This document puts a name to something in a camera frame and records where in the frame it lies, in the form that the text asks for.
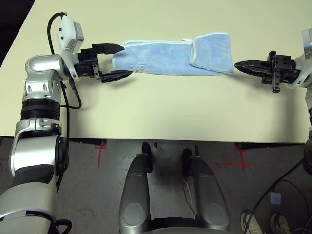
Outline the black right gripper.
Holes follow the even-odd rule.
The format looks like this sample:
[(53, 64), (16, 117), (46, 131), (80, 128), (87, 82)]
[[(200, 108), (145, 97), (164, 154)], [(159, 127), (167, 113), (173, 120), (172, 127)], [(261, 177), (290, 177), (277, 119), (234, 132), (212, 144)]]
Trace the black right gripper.
[(243, 73), (261, 77), (261, 83), (270, 85), (273, 93), (280, 92), (280, 84), (293, 83), (300, 72), (291, 56), (278, 55), (276, 51), (269, 52), (267, 61), (245, 60), (234, 66)]

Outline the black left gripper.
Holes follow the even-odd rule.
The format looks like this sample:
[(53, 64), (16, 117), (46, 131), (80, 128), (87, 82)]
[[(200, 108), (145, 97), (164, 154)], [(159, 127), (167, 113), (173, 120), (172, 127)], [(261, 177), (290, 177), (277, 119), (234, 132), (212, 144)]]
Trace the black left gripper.
[(123, 51), (124, 47), (114, 43), (92, 44), (92, 48), (81, 49), (78, 53), (78, 63), (74, 68), (79, 77), (100, 79), (102, 83), (119, 81), (132, 74), (129, 70), (114, 70), (110, 73), (101, 74), (98, 65), (97, 54), (115, 54)]

